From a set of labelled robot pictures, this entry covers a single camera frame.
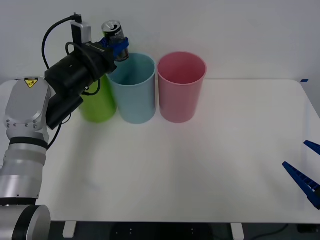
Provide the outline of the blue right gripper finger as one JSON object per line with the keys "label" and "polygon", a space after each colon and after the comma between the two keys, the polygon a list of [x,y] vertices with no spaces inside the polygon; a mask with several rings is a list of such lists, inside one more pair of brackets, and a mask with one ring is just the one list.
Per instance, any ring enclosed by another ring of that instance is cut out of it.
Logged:
{"label": "blue right gripper finger", "polygon": [[316,208],[320,209],[320,185],[307,177],[304,173],[300,172],[286,161],[282,163],[282,166],[296,182],[299,188],[304,192],[307,199]]}
{"label": "blue right gripper finger", "polygon": [[320,145],[319,144],[311,142],[309,140],[306,140],[303,144],[306,145],[311,150],[313,150],[318,155],[320,155]]}

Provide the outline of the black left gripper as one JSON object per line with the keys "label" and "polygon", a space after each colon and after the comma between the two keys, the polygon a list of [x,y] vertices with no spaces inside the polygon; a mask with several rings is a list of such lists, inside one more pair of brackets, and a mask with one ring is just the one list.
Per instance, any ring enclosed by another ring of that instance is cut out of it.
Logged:
{"label": "black left gripper", "polygon": [[93,60],[93,70],[98,76],[114,72],[117,69],[114,57],[128,57],[128,47],[127,37],[119,43],[108,44],[107,39],[103,37],[99,42],[87,42],[82,45],[82,49]]}

